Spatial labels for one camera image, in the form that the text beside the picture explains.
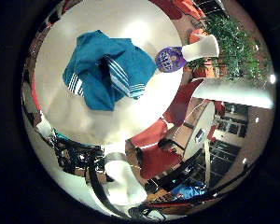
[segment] orange cloth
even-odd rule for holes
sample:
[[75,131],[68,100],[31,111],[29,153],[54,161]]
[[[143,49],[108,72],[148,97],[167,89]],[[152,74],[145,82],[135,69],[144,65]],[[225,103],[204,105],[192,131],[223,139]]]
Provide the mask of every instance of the orange cloth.
[[193,44],[200,40],[199,37],[196,35],[206,35],[206,33],[203,32],[203,29],[197,29],[197,30],[192,31],[192,33],[190,33],[190,35],[189,35],[190,44]]

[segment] blue object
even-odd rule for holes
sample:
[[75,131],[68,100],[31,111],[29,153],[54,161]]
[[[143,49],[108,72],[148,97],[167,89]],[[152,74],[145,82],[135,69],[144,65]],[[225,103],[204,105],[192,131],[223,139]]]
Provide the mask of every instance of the blue object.
[[205,190],[196,186],[186,186],[184,184],[178,185],[171,193],[178,199],[190,199],[197,195],[205,194]]
[[93,110],[114,110],[124,95],[139,98],[157,66],[129,38],[109,38],[101,31],[77,38],[77,46],[63,73],[68,89],[84,96]]

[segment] strap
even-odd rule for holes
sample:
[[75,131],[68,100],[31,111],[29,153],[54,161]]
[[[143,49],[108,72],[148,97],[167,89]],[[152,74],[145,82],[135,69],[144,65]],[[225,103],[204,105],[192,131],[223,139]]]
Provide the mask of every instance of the strap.
[[209,187],[209,181],[211,179],[211,154],[209,152],[209,142],[204,142],[204,151],[205,151],[205,184]]
[[101,201],[101,203],[108,208],[110,211],[113,213],[123,217],[123,218],[128,218],[128,216],[118,210],[107,198],[105,195],[105,191],[103,189],[103,186],[100,184],[99,179],[96,175],[95,167],[94,167],[94,160],[95,157],[91,157],[90,159],[90,166],[89,166],[89,175],[90,175],[90,182],[91,186],[93,188],[93,191],[96,195],[96,197]]

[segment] ceiling light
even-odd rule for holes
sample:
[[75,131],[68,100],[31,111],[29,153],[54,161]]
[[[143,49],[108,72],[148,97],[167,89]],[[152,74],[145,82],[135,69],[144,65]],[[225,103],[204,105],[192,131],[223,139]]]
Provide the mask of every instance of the ceiling light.
[[270,81],[274,84],[276,82],[276,75],[270,75]]

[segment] red chair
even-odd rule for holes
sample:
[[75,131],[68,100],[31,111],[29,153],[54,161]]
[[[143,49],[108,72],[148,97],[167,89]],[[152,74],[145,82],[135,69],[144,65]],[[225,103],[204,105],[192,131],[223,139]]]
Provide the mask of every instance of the red chair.
[[176,126],[183,124],[191,96],[202,82],[203,79],[198,79],[179,87],[174,100],[163,114],[167,122],[173,123]]
[[158,145],[142,149],[143,163],[140,176],[151,179],[182,161],[182,156],[170,151],[161,150]]
[[205,17],[204,13],[197,9],[191,0],[174,0],[173,2],[182,12],[191,15],[197,21]]
[[166,133],[166,123],[162,119],[158,119],[157,122],[145,131],[131,139],[133,145],[140,147],[142,151],[142,167],[140,170],[142,178],[150,179],[182,161],[181,155],[170,150],[162,150],[158,147],[157,143]]
[[217,128],[216,124],[212,125],[212,127],[211,127],[211,129],[210,129],[210,131],[209,131],[209,133],[207,135],[207,139],[208,140],[214,141],[213,135],[214,135],[214,132],[215,132],[216,128]]
[[149,0],[156,6],[158,6],[170,20],[179,20],[182,18],[182,13],[175,7],[170,0]]
[[140,134],[134,136],[131,142],[136,147],[145,147],[158,143],[167,133],[167,124],[162,119],[158,119],[153,125]]
[[222,101],[214,101],[215,104],[215,110],[220,116],[225,115],[225,106]]

